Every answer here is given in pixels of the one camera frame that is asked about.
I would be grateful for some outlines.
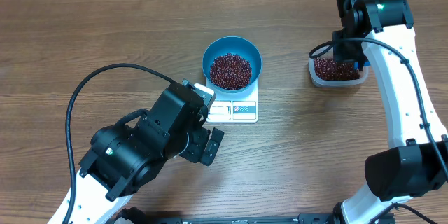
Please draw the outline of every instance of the clear plastic container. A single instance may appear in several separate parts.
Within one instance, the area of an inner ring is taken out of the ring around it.
[[[333,50],[331,50],[327,55],[322,56],[323,58],[333,57]],[[314,59],[309,59],[309,74],[311,74],[311,79],[313,80],[313,84],[316,87],[320,88],[343,88],[343,87],[352,87],[356,85],[360,85],[363,83],[367,77],[369,76],[369,66],[364,66],[363,71],[359,72],[360,78],[357,80],[322,80],[316,75],[316,71],[314,70]]]

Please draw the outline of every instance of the red beans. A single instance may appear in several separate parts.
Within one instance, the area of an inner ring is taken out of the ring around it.
[[[336,62],[333,59],[314,59],[316,75],[325,81],[349,81],[360,78],[354,63]]]
[[[211,65],[211,82],[226,90],[247,87],[251,77],[252,68],[249,61],[236,54],[228,53],[217,57]]]

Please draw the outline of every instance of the green led light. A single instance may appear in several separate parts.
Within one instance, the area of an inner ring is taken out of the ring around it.
[[[107,155],[112,155],[112,154],[113,154],[113,150],[112,150],[111,147],[107,148],[107,150],[106,150],[106,154],[107,154]]]

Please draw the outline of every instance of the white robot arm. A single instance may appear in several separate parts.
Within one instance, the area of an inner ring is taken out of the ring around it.
[[[209,166],[214,161],[224,132],[203,128],[216,95],[213,90],[188,80],[183,84],[146,67],[114,64],[87,76],[76,88],[67,109],[67,148],[71,150],[70,117],[75,98],[93,76],[114,68],[140,69],[161,76],[171,84],[151,110],[139,109],[92,137],[91,148],[80,161],[75,195],[67,193],[49,223],[102,224],[126,205],[140,187],[153,180],[175,156]],[[139,119],[134,128],[127,123]],[[69,154],[71,167],[73,156]]]
[[[404,24],[384,27],[383,32],[379,33],[371,31],[366,36],[368,39],[375,39],[394,47],[409,60],[419,82],[431,133],[433,136],[439,136],[436,141],[441,141],[441,136],[447,134],[447,129],[440,122],[426,89],[417,59],[414,37],[414,29],[408,29]],[[419,104],[414,83],[406,66],[390,50],[380,45],[364,42],[362,47],[377,77],[386,112],[389,148],[406,146],[408,139],[415,139],[416,144],[428,143],[425,130],[419,126],[421,124]],[[392,203],[404,203],[410,199],[412,197],[408,195],[381,201],[365,184],[352,198],[342,203],[342,213],[346,223],[369,223]]]

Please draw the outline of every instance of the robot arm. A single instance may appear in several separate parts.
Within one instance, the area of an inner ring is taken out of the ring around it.
[[[172,157],[211,165],[224,133],[202,126],[215,97],[203,85],[173,82],[151,110],[140,109],[100,129],[79,163],[69,223],[105,223]],[[137,118],[134,128],[126,125]],[[71,200],[69,191],[49,223],[62,223]]]
[[[365,162],[366,184],[350,199],[335,207],[345,223],[369,223],[393,203],[403,203],[437,190],[446,181],[435,148],[446,162],[447,129],[440,122],[424,82],[415,48],[414,20],[406,0],[337,0],[342,31],[335,31],[339,42],[350,38],[373,39],[397,50],[413,69],[423,111],[422,123],[416,95],[416,83],[410,70],[384,46],[352,42],[334,45],[336,61],[352,60],[362,70],[369,62],[377,77],[386,112],[389,150],[369,157]],[[434,137],[434,148],[428,140]]]
[[[384,27],[383,32],[380,33],[371,31],[366,38],[382,41],[393,46],[409,60],[419,81],[431,133],[433,136],[439,137],[436,141],[442,141],[442,136],[447,134],[447,129],[440,122],[428,95],[417,59],[414,36],[414,29],[408,29],[402,24]],[[390,168],[394,162],[386,159],[392,155],[367,159],[365,175],[368,183],[363,185],[352,198],[342,203],[342,214],[346,223],[368,223],[392,203],[404,203],[412,199],[411,195],[421,196],[429,190],[438,189],[445,182],[440,170],[439,172],[433,170],[428,178],[419,174],[424,169],[430,171],[428,168],[436,167],[437,162],[433,160],[431,163],[427,162],[425,164],[422,160],[423,156],[420,154],[420,149],[430,151],[430,153],[431,149],[428,148],[428,137],[424,129],[420,128],[419,104],[415,95],[414,84],[405,65],[400,62],[398,57],[390,54],[389,50],[379,45],[362,43],[362,47],[376,73],[375,76],[386,112],[389,148],[404,147],[401,148],[402,155],[393,156],[396,164],[400,166],[397,169]],[[411,157],[414,160],[406,162],[405,157]],[[396,171],[399,172],[395,176],[389,173]],[[412,178],[421,179],[421,182],[415,183],[411,181]],[[389,179],[395,180],[395,183],[388,181]],[[374,195],[371,189],[378,196],[385,197],[387,200],[382,200]]]

